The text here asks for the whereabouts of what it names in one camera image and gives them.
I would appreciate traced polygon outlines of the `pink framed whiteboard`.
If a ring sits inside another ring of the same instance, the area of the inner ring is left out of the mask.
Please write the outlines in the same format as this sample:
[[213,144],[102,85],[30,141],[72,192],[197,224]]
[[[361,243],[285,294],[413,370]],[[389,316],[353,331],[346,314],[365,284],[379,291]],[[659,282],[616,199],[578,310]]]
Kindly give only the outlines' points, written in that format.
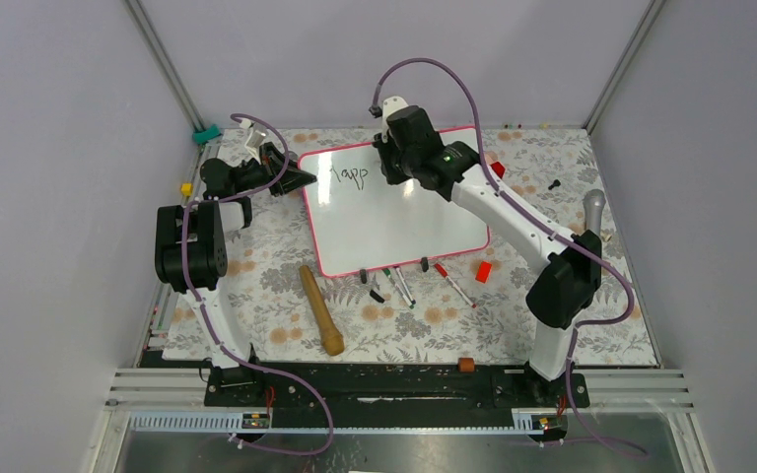
[[477,251],[490,242],[480,219],[416,180],[388,184],[369,142],[305,153],[298,166],[316,178],[303,193],[325,277]]

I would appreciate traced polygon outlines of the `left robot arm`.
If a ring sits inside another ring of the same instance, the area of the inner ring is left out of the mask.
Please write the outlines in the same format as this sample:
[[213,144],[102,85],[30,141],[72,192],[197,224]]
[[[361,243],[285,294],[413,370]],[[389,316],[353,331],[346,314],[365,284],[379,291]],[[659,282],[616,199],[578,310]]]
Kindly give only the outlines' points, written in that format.
[[235,166],[209,159],[199,176],[205,184],[201,201],[157,210],[155,270],[159,281],[186,301],[207,337],[205,359],[216,372],[209,381],[213,389],[221,388],[225,371],[239,369],[229,380],[229,392],[241,404],[252,405],[265,395],[267,381],[250,369],[257,362],[252,342],[231,315],[224,281],[229,269],[226,232],[250,226],[254,190],[283,196],[317,182],[317,177],[299,169],[271,142]]

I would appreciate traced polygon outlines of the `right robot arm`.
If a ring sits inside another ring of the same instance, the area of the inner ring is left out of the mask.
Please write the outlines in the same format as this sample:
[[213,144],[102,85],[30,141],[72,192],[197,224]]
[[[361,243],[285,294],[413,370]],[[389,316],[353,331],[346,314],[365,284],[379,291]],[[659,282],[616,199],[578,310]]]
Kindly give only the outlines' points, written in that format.
[[553,404],[565,392],[562,375],[571,364],[575,320],[601,283],[599,237],[591,231],[576,235],[529,205],[494,173],[480,146],[445,141],[424,108],[393,97],[372,105],[370,113],[381,121],[373,145],[388,184],[415,180],[471,213],[535,274],[525,297],[537,320],[525,390],[535,404]]

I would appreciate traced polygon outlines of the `red whiteboard marker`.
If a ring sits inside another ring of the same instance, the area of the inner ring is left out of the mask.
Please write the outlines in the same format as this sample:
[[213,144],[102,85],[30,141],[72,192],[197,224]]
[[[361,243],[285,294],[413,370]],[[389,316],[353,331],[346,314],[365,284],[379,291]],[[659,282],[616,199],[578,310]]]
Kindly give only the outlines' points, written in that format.
[[466,305],[472,309],[477,307],[477,303],[466,294],[461,286],[450,276],[448,270],[441,264],[435,263],[434,267],[436,271],[445,279],[445,281],[452,287],[452,289],[459,295],[459,297],[465,302]]

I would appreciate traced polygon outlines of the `blue whiteboard marker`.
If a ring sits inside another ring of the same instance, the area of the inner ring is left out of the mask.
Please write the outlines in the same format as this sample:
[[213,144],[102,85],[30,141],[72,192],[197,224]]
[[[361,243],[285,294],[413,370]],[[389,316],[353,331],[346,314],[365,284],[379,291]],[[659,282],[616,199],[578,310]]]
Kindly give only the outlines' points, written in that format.
[[395,274],[397,276],[397,279],[399,281],[399,284],[401,285],[401,288],[402,288],[402,290],[403,290],[403,292],[405,294],[405,297],[409,301],[409,305],[411,307],[413,307],[415,305],[415,303],[416,303],[416,300],[415,300],[415,298],[413,297],[413,295],[412,295],[412,293],[410,291],[410,288],[409,288],[409,286],[408,286],[408,284],[407,284],[407,282],[406,282],[406,280],[404,278],[404,275],[403,275],[400,267],[399,266],[393,266],[393,270],[394,270],[394,272],[395,272]]

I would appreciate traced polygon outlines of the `green whiteboard marker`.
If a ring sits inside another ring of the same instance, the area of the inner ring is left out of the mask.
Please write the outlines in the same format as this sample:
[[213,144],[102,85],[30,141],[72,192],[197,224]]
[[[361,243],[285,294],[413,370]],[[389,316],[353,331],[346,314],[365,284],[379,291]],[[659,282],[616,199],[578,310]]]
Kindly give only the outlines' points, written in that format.
[[400,285],[400,283],[396,280],[396,278],[392,275],[392,272],[388,268],[383,268],[382,273],[385,275],[385,277],[388,279],[388,281],[391,283],[395,291],[401,296],[404,304],[408,308],[413,308],[415,306],[415,303],[408,297],[407,293],[403,289],[403,287]]

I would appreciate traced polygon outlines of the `large red block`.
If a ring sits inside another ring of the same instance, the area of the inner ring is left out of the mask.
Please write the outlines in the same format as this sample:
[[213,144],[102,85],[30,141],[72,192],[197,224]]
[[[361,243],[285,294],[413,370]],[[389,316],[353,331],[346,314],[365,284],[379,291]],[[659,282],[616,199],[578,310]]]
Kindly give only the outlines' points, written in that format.
[[505,167],[500,162],[492,162],[490,168],[498,179],[502,179],[506,172]]

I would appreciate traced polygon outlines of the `teal clamp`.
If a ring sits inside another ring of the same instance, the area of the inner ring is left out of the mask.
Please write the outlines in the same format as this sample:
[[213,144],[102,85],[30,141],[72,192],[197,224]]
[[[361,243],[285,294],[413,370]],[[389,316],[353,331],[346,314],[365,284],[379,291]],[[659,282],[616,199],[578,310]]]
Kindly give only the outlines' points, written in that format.
[[222,132],[217,125],[211,125],[201,131],[194,132],[192,140],[197,146],[201,146],[219,137],[221,134]]

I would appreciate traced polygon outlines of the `small yellow cube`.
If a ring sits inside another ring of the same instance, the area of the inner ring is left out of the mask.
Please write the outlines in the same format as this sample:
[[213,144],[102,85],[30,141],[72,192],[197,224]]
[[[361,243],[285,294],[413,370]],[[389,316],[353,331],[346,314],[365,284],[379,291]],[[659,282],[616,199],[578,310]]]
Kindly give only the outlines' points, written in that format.
[[184,183],[180,187],[180,192],[185,197],[190,197],[193,194],[193,185],[189,182]]

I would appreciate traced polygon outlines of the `small red block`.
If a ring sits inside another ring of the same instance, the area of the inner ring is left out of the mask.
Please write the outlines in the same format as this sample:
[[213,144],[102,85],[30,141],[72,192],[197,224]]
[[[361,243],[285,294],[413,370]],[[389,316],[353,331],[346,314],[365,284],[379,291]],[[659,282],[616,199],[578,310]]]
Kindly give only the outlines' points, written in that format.
[[493,264],[489,261],[481,261],[478,265],[475,280],[481,284],[486,284],[493,270]]

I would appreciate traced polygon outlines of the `black marker cap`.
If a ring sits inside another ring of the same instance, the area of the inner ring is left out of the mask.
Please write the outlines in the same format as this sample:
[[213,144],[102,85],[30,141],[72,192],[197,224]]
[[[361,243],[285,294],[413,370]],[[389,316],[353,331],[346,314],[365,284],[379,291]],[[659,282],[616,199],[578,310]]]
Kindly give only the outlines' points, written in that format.
[[378,293],[377,291],[375,291],[375,290],[370,290],[370,291],[369,291],[369,295],[370,295],[370,297],[371,297],[371,298],[372,298],[373,300],[375,300],[375,301],[376,301],[376,302],[378,302],[379,304],[384,304],[384,303],[385,303],[385,298],[384,298],[384,297],[383,297],[383,296],[382,296],[381,294],[379,294],[379,293]]

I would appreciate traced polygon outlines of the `floral patterned table mat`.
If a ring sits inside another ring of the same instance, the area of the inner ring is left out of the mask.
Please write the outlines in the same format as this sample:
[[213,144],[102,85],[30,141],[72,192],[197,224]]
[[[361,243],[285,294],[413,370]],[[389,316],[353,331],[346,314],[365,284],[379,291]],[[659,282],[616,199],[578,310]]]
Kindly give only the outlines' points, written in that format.
[[[602,187],[592,145],[581,129],[488,130],[489,158],[504,164],[505,180],[527,202],[578,233],[584,228],[585,194]],[[548,190],[558,179],[559,187]],[[252,199],[251,226],[226,237],[230,307],[265,361],[324,362],[318,329],[299,268],[316,256],[301,193],[260,193]],[[493,264],[486,284],[475,280],[481,261]],[[533,278],[499,236],[482,250],[443,260],[450,276],[476,303],[472,309],[445,279],[418,264],[403,268],[416,304],[408,308],[383,273],[367,284],[357,276],[320,278],[318,284],[342,332],[345,363],[451,363],[470,357],[481,364],[520,364],[532,347],[535,319],[524,303]],[[385,298],[373,300],[369,291]],[[604,275],[575,359],[583,366],[655,366],[658,355],[639,309],[624,314],[621,286]]]

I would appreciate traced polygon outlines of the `gold toy microphone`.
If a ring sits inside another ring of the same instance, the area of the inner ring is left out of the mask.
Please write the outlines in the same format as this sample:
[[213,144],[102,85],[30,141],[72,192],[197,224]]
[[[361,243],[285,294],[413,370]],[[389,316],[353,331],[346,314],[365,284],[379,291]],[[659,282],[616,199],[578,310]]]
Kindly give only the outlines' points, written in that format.
[[299,274],[302,287],[309,300],[310,308],[318,327],[322,348],[331,357],[341,355],[345,350],[343,335],[331,317],[312,271],[307,265],[302,265],[299,268]]

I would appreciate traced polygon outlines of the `silver toy microphone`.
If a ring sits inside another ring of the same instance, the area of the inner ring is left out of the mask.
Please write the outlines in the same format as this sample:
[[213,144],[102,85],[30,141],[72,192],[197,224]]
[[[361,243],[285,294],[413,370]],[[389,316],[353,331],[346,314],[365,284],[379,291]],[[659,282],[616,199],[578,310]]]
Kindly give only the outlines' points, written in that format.
[[591,189],[583,199],[585,229],[597,236],[601,235],[602,214],[606,206],[606,196],[601,189]]

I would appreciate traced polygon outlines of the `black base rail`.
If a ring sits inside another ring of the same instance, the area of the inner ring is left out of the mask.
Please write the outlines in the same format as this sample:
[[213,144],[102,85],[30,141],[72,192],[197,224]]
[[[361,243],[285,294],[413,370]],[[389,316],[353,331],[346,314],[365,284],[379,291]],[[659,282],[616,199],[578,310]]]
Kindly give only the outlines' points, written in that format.
[[217,391],[209,362],[187,367],[205,406],[258,408],[279,429],[499,428],[513,410],[590,405],[583,375],[548,381],[528,365],[267,362],[264,372],[225,371]]

